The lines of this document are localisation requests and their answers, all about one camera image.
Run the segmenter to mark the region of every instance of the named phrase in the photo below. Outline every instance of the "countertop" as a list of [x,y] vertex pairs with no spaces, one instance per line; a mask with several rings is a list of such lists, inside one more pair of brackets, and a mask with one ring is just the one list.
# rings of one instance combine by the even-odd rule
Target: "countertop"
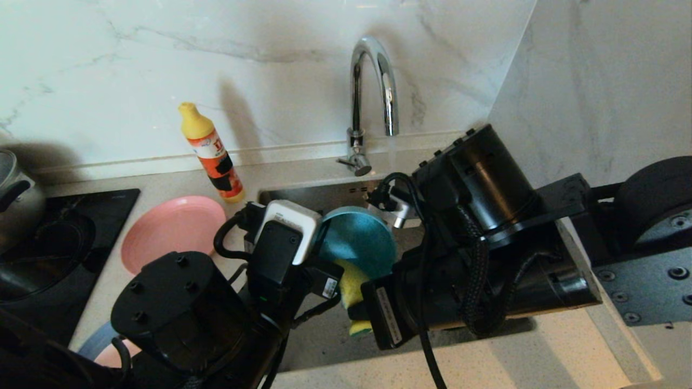
[[[373,154],[373,172],[361,178],[383,177],[392,171],[392,159],[396,159],[397,170],[412,172],[432,151],[400,152],[394,157]],[[268,188],[360,181],[332,159],[247,165],[238,167],[237,172],[249,201],[257,198],[259,190]],[[120,247],[125,233],[141,215],[159,203],[185,195],[216,199],[227,216],[242,207],[242,204],[225,204],[201,170],[70,183],[47,190],[49,196],[62,196],[127,188],[139,188],[142,192],[84,310],[70,343],[72,350],[78,350],[109,320],[116,298],[132,279],[133,275],[120,261]],[[240,234],[229,234],[226,245],[241,249]],[[240,261],[215,257],[215,263],[229,276]],[[622,388],[660,378],[657,368],[608,301],[596,307],[537,316],[533,320],[535,328],[530,332],[436,348],[435,355],[448,386]],[[423,353],[418,351],[285,372],[278,375],[274,387],[430,388],[433,381]]]

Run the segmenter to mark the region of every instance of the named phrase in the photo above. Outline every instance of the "stainless steel pot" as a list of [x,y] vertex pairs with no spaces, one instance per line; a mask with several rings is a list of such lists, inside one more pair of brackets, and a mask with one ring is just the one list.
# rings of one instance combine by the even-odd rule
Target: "stainless steel pot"
[[46,195],[17,162],[0,150],[0,254],[32,233],[46,210]]

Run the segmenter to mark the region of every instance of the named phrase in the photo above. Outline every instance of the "wall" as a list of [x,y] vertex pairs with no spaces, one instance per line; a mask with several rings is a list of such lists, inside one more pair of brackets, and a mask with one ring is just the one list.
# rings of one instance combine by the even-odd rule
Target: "wall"
[[[487,119],[534,4],[3,0],[0,144],[43,173],[199,168],[160,160],[189,155],[176,110],[189,100],[230,150],[310,144],[323,148],[288,147],[283,158],[338,155],[349,127],[351,51],[364,34],[382,41],[394,65],[404,137],[467,129]],[[379,137],[367,72],[363,122]],[[243,157],[266,161],[263,152]],[[109,170],[122,161],[144,165]]]
[[692,153],[692,1],[540,0],[490,114],[535,185]]

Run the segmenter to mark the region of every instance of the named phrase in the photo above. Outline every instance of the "stove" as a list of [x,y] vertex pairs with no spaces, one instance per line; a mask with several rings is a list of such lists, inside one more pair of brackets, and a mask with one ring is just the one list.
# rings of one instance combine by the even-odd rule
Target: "stove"
[[139,193],[48,199],[35,233],[0,255],[0,309],[67,347]]

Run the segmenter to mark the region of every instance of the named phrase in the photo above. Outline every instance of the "faucet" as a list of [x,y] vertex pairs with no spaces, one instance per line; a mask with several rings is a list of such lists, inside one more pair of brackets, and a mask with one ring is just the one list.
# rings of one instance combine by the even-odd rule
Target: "faucet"
[[395,136],[399,133],[399,109],[397,108],[397,85],[389,56],[380,42],[364,36],[358,41],[351,56],[351,128],[346,131],[348,140],[348,160],[339,158],[336,162],[349,167],[357,177],[370,172],[372,166],[365,156],[364,135],[361,128],[361,70],[363,60],[369,57],[377,73],[377,82],[382,93],[385,119],[385,135]]

